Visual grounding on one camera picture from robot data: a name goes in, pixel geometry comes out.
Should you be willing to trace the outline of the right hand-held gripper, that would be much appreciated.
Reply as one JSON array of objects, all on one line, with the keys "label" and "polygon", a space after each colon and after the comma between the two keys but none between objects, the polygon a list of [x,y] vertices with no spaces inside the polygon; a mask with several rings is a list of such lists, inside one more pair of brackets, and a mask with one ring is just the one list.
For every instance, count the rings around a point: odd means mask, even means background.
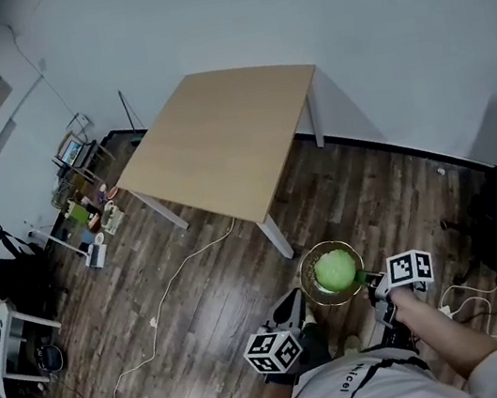
[{"label": "right hand-held gripper", "polygon": [[368,299],[375,310],[376,320],[386,327],[396,321],[397,308],[389,297],[394,288],[410,286],[425,292],[428,283],[435,279],[430,253],[419,250],[392,255],[386,259],[386,272],[360,269],[355,275],[358,283],[368,282]]}]

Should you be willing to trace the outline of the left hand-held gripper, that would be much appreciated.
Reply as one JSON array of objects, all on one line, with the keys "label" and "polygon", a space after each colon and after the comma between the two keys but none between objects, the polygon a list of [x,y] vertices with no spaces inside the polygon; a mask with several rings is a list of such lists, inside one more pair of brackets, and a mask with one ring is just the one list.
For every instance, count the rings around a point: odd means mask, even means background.
[{"label": "left hand-held gripper", "polygon": [[[271,323],[276,327],[303,322],[305,305],[302,290],[293,288],[271,309]],[[264,377],[265,383],[294,385],[300,376],[300,361],[304,346],[300,343],[301,329],[259,328],[249,336],[244,359]]]}]

